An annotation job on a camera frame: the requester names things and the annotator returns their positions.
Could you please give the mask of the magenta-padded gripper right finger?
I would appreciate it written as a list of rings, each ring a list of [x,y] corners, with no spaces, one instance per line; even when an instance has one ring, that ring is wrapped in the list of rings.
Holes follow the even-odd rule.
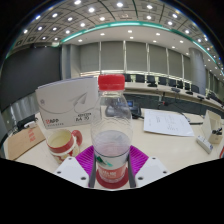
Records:
[[[128,177],[131,188],[140,188],[170,174],[168,169],[155,156],[147,156],[131,146],[128,158]]]

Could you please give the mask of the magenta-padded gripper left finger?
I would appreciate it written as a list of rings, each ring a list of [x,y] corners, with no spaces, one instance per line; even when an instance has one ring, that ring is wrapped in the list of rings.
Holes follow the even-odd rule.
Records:
[[[96,179],[94,148],[86,148],[76,157],[67,157],[54,174],[84,188],[93,188]]]

